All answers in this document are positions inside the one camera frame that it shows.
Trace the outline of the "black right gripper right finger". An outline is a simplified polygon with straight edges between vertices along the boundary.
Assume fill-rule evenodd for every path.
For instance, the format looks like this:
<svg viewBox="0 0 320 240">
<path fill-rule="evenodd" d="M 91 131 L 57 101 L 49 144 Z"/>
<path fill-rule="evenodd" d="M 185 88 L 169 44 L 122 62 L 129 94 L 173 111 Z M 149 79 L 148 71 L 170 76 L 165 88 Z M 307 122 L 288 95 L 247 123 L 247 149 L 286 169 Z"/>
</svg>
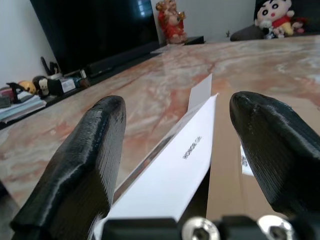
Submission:
<svg viewBox="0 0 320 240">
<path fill-rule="evenodd" d="M 233 93 L 229 115 L 271 208 L 286 216 L 319 213 L 319 134 L 287 103 L 257 92 Z"/>
</svg>

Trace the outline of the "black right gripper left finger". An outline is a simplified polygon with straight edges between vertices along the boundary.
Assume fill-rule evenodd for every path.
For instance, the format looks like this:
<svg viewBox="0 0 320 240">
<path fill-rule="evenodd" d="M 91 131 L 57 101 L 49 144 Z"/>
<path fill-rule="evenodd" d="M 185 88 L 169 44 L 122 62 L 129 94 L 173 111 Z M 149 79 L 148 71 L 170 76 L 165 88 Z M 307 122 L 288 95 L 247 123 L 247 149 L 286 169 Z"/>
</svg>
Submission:
<svg viewBox="0 0 320 240">
<path fill-rule="evenodd" d="M 95 103 L 48 162 L 10 223 L 15 240 L 90 240 L 110 212 L 122 158 L 126 104 Z"/>
</svg>

